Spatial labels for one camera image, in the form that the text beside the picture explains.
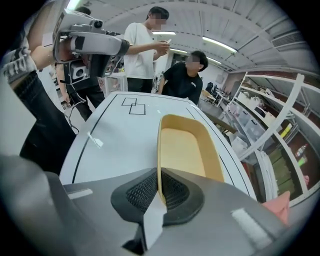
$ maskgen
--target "white t-shirt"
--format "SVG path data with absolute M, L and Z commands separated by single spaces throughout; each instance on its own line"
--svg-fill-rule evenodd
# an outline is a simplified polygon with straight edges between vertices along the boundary
M 141 23 L 131 23 L 125 30 L 124 39 L 130 45 L 145 45 L 153 43 L 153 33 Z M 154 53 L 147 50 L 134 55 L 124 56 L 124 71 L 127 78 L 153 79 Z

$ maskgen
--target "man in white t-shirt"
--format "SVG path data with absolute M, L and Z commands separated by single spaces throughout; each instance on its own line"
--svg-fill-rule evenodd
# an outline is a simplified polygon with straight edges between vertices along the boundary
M 153 87 L 153 62 L 167 54 L 170 45 L 153 41 L 152 30 L 160 30 L 167 23 L 169 12 L 155 6 L 149 11 L 145 22 L 131 23 L 125 30 L 124 39 L 130 47 L 124 56 L 124 70 L 129 92 L 150 93 Z

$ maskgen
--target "black hair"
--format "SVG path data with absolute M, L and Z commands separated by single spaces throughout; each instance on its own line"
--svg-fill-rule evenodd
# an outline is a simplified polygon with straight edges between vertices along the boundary
M 169 12 L 165 8 L 159 6 L 155 6 L 150 9 L 146 16 L 146 20 L 149 18 L 149 14 L 160 14 L 160 17 L 163 20 L 167 20 L 169 18 Z
M 87 15 L 90 15 L 90 14 L 91 14 L 90 9 L 87 8 L 87 7 L 85 7 L 85 6 L 80 6 L 80 7 L 78 7 L 77 9 L 75 9 L 75 11 L 80 12 L 80 13 L 83 13 L 83 14 L 87 14 Z
M 204 71 L 208 67 L 209 61 L 208 61 L 207 56 L 204 54 L 203 51 L 195 50 L 195 51 L 191 52 L 191 55 L 192 56 L 196 56 L 197 58 L 199 58 L 200 64 L 203 65 L 203 68 L 201 68 L 199 70 L 199 72 Z

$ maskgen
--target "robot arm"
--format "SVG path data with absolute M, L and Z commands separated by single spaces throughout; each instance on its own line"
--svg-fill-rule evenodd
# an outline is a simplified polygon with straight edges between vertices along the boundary
M 128 51 L 128 41 L 106 35 L 102 27 L 103 21 L 87 14 L 68 9 L 61 13 L 53 31 L 53 57 L 58 63 L 68 63 L 70 78 L 66 77 L 66 84 L 72 85 L 89 77 L 104 77 L 111 64 L 111 56 L 115 56 L 107 76 L 111 75 L 118 61 Z M 60 59 L 61 40 L 70 40 L 74 59 Z

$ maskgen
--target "black square outline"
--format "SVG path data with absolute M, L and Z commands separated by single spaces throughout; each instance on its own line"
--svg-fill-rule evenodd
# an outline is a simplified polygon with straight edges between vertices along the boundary
M 131 109 L 132 109 L 132 106 L 136 106 L 136 105 L 143 105 L 144 106 L 144 113 L 143 114 L 134 114 L 134 113 L 131 113 Z M 131 107 L 130 107 L 130 111 L 129 111 L 129 115 L 142 115 L 142 116 L 145 116 L 146 115 L 146 105 L 145 104 L 135 104 L 135 105 L 133 105 L 133 104 L 131 104 Z
M 124 105 L 124 103 L 125 103 L 126 99 L 135 99 L 134 106 L 137 104 L 137 98 L 125 97 L 125 98 L 124 98 L 124 100 L 123 100 L 123 102 L 122 102 L 122 104 L 121 104 L 121 106 L 128 106 L 128 107 L 131 107 L 131 106 L 133 105 L 133 104 L 131 104 L 131 105 Z

